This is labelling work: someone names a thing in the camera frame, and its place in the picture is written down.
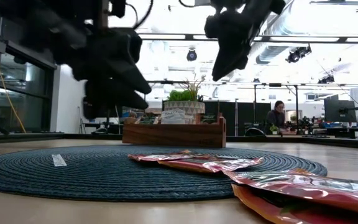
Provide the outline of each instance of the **snack bag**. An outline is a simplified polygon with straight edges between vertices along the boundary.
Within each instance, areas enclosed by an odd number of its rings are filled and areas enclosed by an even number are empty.
[[[234,195],[266,220],[278,224],[355,224],[358,213],[233,184]]]
[[[286,172],[225,172],[238,184],[358,212],[358,181]]]
[[[161,153],[156,155],[128,155],[129,158],[136,161],[165,161],[165,160],[175,160],[175,159],[189,159],[189,158],[209,158],[211,156],[207,154],[200,154],[191,152],[189,150],[184,150],[182,152],[173,152],[173,153]]]
[[[260,164],[263,158],[258,159],[223,159],[218,157],[179,159],[174,161],[159,161],[176,169],[183,169],[194,172],[216,173],[219,171],[233,171],[240,168]]]

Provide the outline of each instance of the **green plant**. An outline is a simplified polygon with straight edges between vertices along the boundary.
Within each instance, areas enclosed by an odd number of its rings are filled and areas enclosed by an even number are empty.
[[[272,126],[270,127],[270,131],[271,131],[271,132],[278,131],[278,127],[277,127],[276,125],[272,125]]]
[[[172,90],[168,96],[167,101],[199,101],[204,100],[204,96],[198,94],[200,90],[201,81],[190,82],[187,80],[185,83],[181,83],[180,86],[183,88],[183,91]]]

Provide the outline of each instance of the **wooden box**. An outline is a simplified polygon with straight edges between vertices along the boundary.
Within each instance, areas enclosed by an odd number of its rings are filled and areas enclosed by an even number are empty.
[[[122,143],[153,146],[226,147],[226,120],[218,124],[124,124]]]

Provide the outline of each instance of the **person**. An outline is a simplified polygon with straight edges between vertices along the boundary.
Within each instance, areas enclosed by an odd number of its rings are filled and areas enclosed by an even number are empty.
[[[284,102],[278,100],[274,104],[274,110],[271,110],[267,113],[266,117],[266,125],[265,125],[265,133],[271,134],[270,131],[271,126],[276,126],[279,129],[286,129],[285,127],[285,114],[284,114]]]

